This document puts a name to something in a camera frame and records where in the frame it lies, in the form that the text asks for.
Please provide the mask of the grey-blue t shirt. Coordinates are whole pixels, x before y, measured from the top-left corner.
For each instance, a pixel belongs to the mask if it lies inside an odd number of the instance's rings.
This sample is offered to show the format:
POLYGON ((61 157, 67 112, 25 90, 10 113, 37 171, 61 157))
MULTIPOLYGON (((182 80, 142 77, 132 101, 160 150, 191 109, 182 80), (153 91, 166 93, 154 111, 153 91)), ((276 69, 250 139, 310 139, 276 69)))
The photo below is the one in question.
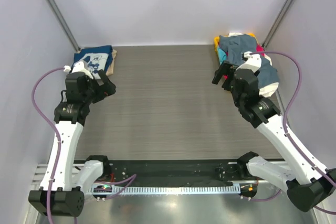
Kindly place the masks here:
MULTIPOLYGON (((226 61, 232 65, 240 66, 245 61, 243 54, 245 52, 257 52, 257 39, 249 34, 238 36, 219 36, 219 47, 227 53, 226 61)), ((272 66, 271 59, 265 54, 261 56, 261 66, 259 68, 258 86, 259 93, 264 97, 272 96, 279 86, 279 77, 277 69, 272 66)))

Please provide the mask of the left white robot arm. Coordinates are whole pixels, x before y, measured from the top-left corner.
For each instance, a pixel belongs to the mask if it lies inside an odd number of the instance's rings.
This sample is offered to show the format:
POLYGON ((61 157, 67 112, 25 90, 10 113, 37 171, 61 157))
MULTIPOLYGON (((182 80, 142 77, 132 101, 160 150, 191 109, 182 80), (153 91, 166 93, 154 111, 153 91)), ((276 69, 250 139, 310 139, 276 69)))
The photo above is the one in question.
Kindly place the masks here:
POLYGON ((112 174, 109 159, 104 155, 89 156, 77 175, 72 170, 90 105, 115 94, 116 86, 104 70, 98 71, 101 83, 86 69, 65 66, 62 70, 70 72, 65 78, 65 89, 60 92, 54 119, 47 121, 55 133, 47 170, 39 188, 28 196, 29 203, 50 222, 53 216, 77 218, 92 184, 96 180, 106 182, 112 174))

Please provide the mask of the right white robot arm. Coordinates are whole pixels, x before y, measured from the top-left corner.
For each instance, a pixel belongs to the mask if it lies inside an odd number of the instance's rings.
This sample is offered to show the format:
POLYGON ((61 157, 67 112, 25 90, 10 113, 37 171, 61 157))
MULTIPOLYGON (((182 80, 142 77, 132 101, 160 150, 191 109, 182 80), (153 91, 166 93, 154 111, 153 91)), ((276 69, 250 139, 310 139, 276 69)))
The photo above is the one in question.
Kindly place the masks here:
POLYGON ((237 159, 236 172, 244 180, 257 177, 268 181, 284 191, 296 208, 308 212, 335 191, 335 169, 318 161, 295 136, 277 106, 259 93, 262 57, 249 52, 243 59, 240 66, 223 61, 212 83, 227 77, 222 87, 231 92, 241 116, 270 141, 289 169, 249 152, 237 159))

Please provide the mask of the light blue t shirt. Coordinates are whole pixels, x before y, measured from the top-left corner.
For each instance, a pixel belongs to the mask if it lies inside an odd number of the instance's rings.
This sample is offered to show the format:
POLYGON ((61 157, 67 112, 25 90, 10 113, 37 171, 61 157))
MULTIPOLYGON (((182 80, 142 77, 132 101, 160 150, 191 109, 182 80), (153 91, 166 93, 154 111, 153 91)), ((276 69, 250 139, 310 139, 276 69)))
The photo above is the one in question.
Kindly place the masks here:
POLYGON ((227 55, 224 50, 222 50, 220 47, 217 47, 217 55, 219 59, 219 63, 222 64, 224 61, 226 61, 227 55))

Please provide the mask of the folded tan t shirt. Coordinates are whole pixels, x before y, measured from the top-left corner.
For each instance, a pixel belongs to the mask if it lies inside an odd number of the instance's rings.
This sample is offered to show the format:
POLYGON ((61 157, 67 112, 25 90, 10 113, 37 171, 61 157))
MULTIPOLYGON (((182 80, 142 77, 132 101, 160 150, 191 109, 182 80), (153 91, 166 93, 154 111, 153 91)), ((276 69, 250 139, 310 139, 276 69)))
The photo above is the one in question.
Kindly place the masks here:
POLYGON ((111 76, 114 73, 114 63, 115 63, 115 58, 117 56, 117 51, 115 49, 112 50, 112 63, 109 65, 107 71, 106 71, 106 76, 111 76))

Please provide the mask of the white t shirt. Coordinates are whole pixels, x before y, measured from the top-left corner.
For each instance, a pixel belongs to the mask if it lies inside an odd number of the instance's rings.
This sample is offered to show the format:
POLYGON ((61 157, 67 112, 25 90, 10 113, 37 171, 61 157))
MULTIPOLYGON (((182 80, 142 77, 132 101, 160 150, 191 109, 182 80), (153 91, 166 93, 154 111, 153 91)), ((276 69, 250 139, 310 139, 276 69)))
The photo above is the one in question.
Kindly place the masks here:
POLYGON ((249 65, 259 67, 259 94, 267 98, 276 92, 279 86, 277 69, 272 66, 271 58, 264 53, 254 34, 230 32, 220 38, 219 45, 227 53, 226 59, 231 64, 244 68, 249 65))

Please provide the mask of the yellow plastic bin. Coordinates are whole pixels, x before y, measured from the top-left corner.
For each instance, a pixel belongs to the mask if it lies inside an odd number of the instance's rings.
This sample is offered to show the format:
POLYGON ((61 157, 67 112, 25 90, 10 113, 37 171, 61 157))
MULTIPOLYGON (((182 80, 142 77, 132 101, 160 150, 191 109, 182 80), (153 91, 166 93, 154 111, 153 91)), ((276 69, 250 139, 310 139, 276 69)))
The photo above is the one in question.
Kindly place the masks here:
MULTIPOLYGON (((228 35, 226 35, 226 37, 238 36, 238 35, 243 35, 243 33, 230 32, 228 35)), ((214 48, 215 48, 216 54, 217 54, 217 47, 219 47, 219 37, 218 36, 214 38, 214 48)))

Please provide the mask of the folded navy cartoon t shirt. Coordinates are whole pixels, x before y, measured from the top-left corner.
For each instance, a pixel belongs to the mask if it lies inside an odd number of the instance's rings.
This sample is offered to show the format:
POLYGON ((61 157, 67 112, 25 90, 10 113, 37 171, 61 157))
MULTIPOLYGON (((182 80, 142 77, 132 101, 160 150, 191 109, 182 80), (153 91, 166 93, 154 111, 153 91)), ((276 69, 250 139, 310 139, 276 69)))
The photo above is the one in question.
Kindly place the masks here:
POLYGON ((111 45, 82 49, 79 53, 74 54, 73 65, 78 61, 86 62, 92 76, 100 80, 99 70, 106 73, 113 62, 112 51, 111 45))

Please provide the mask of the red t shirt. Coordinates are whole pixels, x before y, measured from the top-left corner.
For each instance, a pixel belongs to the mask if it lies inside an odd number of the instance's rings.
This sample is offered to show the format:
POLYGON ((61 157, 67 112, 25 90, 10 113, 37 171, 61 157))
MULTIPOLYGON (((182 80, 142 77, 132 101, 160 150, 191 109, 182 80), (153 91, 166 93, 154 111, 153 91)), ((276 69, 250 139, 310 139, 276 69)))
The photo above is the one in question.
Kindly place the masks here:
POLYGON ((257 44, 256 51, 257 52, 264 51, 264 48, 260 44, 257 44))

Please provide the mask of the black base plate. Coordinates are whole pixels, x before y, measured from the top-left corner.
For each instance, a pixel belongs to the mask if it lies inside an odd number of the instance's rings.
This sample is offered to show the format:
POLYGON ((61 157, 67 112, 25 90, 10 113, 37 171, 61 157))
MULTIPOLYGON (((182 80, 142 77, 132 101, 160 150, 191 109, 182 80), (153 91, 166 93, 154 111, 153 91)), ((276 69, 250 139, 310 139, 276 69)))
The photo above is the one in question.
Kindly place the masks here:
POLYGON ((136 174, 132 186, 191 187, 229 185, 235 181, 257 180, 244 172, 234 159, 110 160, 110 170, 99 182, 118 182, 136 174))

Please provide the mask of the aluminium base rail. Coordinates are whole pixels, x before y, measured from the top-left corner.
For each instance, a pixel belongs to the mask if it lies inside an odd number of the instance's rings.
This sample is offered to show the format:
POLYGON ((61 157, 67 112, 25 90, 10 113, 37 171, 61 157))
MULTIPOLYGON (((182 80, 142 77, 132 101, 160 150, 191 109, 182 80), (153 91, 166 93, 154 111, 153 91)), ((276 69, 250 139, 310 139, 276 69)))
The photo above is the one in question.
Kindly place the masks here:
MULTIPOLYGON (((73 184, 77 183, 78 181, 77 174, 80 172, 82 168, 83 168, 83 164, 74 164, 72 166, 72 180, 71 181, 73 184)), ((39 186, 44 178, 46 171, 47 171, 47 164, 38 165, 35 170, 31 184, 39 186)))

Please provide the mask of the right aluminium frame post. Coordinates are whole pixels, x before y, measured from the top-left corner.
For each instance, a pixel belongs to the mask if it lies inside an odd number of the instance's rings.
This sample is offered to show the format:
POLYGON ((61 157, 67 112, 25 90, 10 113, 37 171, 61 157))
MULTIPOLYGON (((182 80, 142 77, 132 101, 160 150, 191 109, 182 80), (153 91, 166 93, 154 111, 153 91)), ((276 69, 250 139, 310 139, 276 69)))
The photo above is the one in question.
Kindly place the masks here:
POLYGON ((283 22, 284 18, 286 17, 287 13, 291 9, 292 5, 294 4, 295 0, 285 0, 284 4, 282 5, 275 21, 273 22, 262 46, 264 49, 268 47, 270 42, 272 41, 274 35, 276 34, 278 28, 280 27, 281 23, 283 22))

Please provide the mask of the aluminium frame post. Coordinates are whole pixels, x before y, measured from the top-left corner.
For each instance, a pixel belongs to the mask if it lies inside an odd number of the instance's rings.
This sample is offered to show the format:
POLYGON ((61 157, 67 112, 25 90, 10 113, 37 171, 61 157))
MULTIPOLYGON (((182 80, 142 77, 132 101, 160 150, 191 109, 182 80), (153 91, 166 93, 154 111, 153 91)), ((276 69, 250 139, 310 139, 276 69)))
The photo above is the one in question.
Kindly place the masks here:
POLYGON ((61 13, 61 10, 59 9, 57 3, 55 0, 46 0, 51 11, 55 15, 57 21, 59 22, 62 30, 64 31, 66 37, 68 38, 69 42, 71 43, 72 47, 75 51, 78 51, 80 49, 79 44, 77 43, 73 33, 70 30, 70 27, 68 26, 63 14, 61 13))
POLYGON ((275 21, 273 22, 262 46, 264 49, 268 47, 270 42, 272 41, 274 35, 276 34, 278 28, 280 27, 281 23, 283 22, 284 18, 286 17, 287 13, 291 9, 292 5, 294 4, 295 0, 285 0, 284 4, 282 5, 275 21))

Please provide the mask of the left aluminium frame post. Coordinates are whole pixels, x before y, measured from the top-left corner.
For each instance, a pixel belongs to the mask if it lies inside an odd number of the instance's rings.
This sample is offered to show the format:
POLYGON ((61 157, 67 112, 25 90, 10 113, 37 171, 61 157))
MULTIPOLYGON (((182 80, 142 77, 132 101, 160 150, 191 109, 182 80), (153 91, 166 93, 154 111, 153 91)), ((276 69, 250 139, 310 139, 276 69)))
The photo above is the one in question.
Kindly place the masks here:
POLYGON ((55 15, 57 21, 59 22, 62 30, 64 31, 66 37, 68 38, 69 42, 71 43, 72 47, 75 51, 78 51, 80 49, 79 44, 77 43, 73 33, 70 30, 70 27, 68 26, 63 14, 61 13, 61 10, 59 9, 57 3, 55 0, 46 0, 51 11, 55 15))

